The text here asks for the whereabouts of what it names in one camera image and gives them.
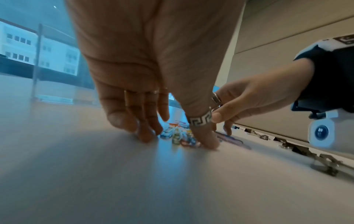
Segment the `beige wall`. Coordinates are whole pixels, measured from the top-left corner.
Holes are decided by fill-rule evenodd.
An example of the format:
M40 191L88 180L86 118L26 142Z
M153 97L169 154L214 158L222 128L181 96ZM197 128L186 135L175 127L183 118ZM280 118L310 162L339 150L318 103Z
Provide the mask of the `beige wall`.
M251 0L244 10L228 82L289 63L317 40L353 32L353 24L353 0ZM287 107L239 123L306 141L308 115Z
M218 76L216 78L215 85L218 87L223 86L228 80L230 65L231 65L233 54L235 52L237 38L239 36L239 31L240 31L240 27L241 27L241 23L242 23L244 7L245 7L245 5L243 6L243 8L241 10L240 17L239 17L239 20L238 20L236 28L235 28L235 32L232 35L229 47L226 51L224 60L222 61Z

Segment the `silver ring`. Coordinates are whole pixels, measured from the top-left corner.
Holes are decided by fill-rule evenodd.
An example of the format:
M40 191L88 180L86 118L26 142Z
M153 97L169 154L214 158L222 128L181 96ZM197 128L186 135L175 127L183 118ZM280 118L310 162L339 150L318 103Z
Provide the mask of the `silver ring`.
M200 127L211 122L211 111L209 110L205 115L201 117L187 117L189 125Z
M216 93L213 92L211 99L214 101L217 107L221 105L221 99L217 96Z

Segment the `sleeve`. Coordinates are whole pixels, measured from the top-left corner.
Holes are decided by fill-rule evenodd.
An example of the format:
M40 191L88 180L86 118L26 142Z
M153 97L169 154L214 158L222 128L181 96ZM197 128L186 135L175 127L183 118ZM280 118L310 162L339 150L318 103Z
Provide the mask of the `sleeve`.
M295 58L310 59L315 73L293 104L293 111L325 112L343 108L353 113L354 35L319 41Z

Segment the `white building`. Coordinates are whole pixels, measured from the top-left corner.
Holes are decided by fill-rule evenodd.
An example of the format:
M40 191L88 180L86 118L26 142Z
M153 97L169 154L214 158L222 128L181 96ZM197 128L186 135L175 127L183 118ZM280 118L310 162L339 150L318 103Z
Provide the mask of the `white building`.
M0 22L0 54L9 59L34 65L38 36L36 33ZM78 48L42 38L38 66L77 75Z

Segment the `table surface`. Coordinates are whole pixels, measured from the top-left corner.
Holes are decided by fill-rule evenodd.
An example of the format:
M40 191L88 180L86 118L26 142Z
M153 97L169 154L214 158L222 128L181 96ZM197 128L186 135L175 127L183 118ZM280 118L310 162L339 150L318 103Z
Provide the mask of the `table surface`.
M143 144L99 107L0 90L1 224L354 223L354 184L274 141L234 130L247 147Z

